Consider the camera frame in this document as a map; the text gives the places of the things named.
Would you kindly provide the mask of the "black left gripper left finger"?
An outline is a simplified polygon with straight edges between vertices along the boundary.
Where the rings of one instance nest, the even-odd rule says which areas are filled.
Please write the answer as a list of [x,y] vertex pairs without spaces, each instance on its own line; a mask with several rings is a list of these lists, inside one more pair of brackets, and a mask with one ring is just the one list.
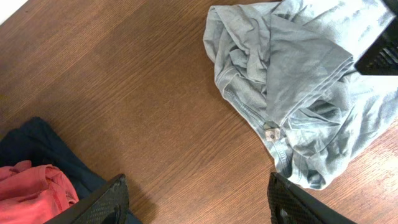
[[123,224],[128,208],[126,177],[118,174],[45,224]]

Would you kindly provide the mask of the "light blue t-shirt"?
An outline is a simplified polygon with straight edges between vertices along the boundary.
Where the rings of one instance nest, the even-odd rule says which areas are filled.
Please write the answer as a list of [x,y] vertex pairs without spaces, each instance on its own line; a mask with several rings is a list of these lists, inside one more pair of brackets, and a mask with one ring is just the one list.
[[289,181],[324,189],[397,118],[397,78],[354,68],[393,17],[381,1],[210,7],[215,84]]

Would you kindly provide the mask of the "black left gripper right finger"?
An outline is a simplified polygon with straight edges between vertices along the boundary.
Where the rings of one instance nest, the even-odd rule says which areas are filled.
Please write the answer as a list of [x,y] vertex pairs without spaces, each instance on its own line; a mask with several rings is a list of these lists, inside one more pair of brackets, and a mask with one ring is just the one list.
[[270,174],[267,198],[272,224],[354,224],[276,172]]

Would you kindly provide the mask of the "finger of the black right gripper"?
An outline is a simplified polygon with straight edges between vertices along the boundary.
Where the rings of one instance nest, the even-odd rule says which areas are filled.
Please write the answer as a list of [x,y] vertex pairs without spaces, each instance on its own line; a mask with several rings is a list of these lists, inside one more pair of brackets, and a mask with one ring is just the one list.
[[394,19],[355,63],[362,75],[397,76],[397,0],[383,3],[394,13]]

